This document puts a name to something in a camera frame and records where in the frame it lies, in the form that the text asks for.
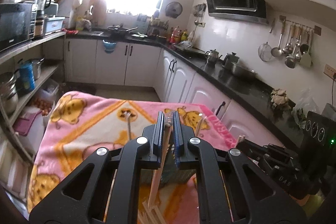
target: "plastic bag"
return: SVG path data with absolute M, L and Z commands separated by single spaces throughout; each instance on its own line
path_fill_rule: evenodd
M 305 128 L 308 111 L 320 114 L 319 107 L 315 103 L 310 88 L 303 90 L 301 98 L 292 110 L 295 122 L 300 128 Z

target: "silver teapot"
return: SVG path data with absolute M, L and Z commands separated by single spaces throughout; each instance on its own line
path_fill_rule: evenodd
M 207 58 L 207 63 L 215 64 L 221 57 L 219 56 L 219 52 L 214 50 L 209 50 L 208 52 L 205 53 L 206 58 Z

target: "kitchen floor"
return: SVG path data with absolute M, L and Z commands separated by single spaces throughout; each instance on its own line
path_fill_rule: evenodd
M 160 102 L 154 90 L 107 90 L 97 89 L 97 96 L 121 100 Z

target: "blender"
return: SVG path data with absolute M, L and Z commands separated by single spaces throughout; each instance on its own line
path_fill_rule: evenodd
M 44 37 L 43 35 L 44 9 L 50 6 L 51 0 L 36 0 L 36 3 L 37 3 L 37 14 L 36 14 L 36 22 L 35 22 L 34 39 L 41 39 Z

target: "kettle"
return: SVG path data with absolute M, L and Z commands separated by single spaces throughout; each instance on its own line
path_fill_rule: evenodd
M 216 49 L 214 50 L 209 50 L 208 52 L 205 53 L 206 58 L 207 58 L 207 63 L 212 63 L 215 64 L 221 57 L 219 56 L 219 52 L 216 51 Z
M 236 53 L 233 52 L 232 54 L 227 54 L 223 60 L 223 68 L 228 70 L 232 70 L 232 62 L 238 63 L 239 57 L 236 56 Z

